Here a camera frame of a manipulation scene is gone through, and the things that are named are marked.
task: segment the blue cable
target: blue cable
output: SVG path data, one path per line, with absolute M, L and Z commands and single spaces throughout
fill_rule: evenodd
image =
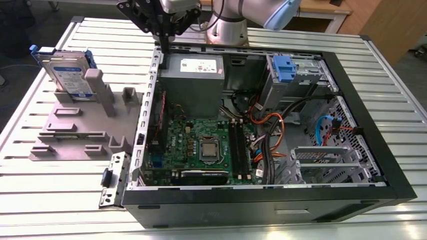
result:
M 324 115 L 324 116 L 319 117 L 319 119 L 318 119 L 318 122 L 315 124 L 315 131 L 314 132 L 315 132 L 315 140 L 316 140 L 319 146 L 322 146 L 322 143 L 323 143 L 323 140 L 322 140 L 322 137 L 320 137 L 320 127 L 322 127 L 322 120 L 323 119 L 330 119 L 332 121 L 335 118 L 332 116 L 330 116 L 330 115 Z

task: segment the slotted aluminum surface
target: slotted aluminum surface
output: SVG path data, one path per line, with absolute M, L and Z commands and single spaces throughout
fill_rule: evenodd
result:
M 204 42 L 187 32 L 178 42 Z M 99 210 L 106 161 L 28 160 L 56 100 L 54 82 L 42 70 L 0 135 L 0 236 L 46 239 L 387 239 L 427 236 L 426 113 L 375 47 L 358 36 L 250 29 L 251 46 L 335 52 L 382 131 L 418 199 L 382 207 L 343 223 L 258 227 L 144 230 L 126 210 Z M 154 39 L 127 20 L 86 18 L 71 23 L 56 45 L 88 47 L 112 90 L 146 90 Z

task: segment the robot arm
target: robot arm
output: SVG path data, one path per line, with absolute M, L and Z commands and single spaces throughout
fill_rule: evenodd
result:
M 282 30 L 298 12 L 300 3 L 302 0 L 215 0 L 208 23 L 215 24 L 207 30 L 210 42 L 220 45 L 244 44 L 248 39 L 246 19 L 266 29 Z
M 198 0 L 127 0 L 116 6 L 139 29 L 152 33 L 164 53 L 202 13 Z
M 291 21 L 302 0 L 215 0 L 207 32 L 211 43 L 242 45 L 247 41 L 247 20 L 271 30 Z M 151 32 L 164 53 L 202 14 L 199 0 L 127 0 L 118 8 L 144 33 Z

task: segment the blue drive bracket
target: blue drive bracket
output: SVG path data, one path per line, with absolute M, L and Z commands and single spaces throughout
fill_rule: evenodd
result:
M 42 47 L 39 49 L 38 45 L 31 45 L 30 47 L 30 51 L 31 51 L 31 56 L 32 58 L 38 61 L 38 64 L 40 65 L 42 67 L 42 64 L 36 58 L 36 55 L 38 54 L 43 54 L 43 55 L 54 55 L 58 52 L 60 52 L 62 50 L 58 50 L 55 47 Z M 86 56 L 86 60 L 87 60 L 87 63 L 88 63 L 88 66 L 91 67 L 91 69 L 98 69 L 98 66 L 96 66 L 96 63 L 95 63 L 95 60 L 94 60 L 94 54 L 91 52 L 91 50 L 86 50 L 84 51 L 84 56 Z
M 272 57 L 274 70 L 278 73 L 278 80 L 280 83 L 292 82 L 296 76 L 296 64 L 294 64 L 288 56 Z

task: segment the black plastic clip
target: black plastic clip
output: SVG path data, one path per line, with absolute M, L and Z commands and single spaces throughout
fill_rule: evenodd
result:
M 332 127 L 331 127 L 331 135 L 336 135 L 338 136 L 340 134 L 342 123 L 343 123 L 342 118 L 334 118 Z
M 363 134 L 363 127 L 355 126 L 355 127 L 352 128 L 352 130 L 351 130 L 351 133 L 352 133 L 354 135 L 362 135 L 362 134 Z

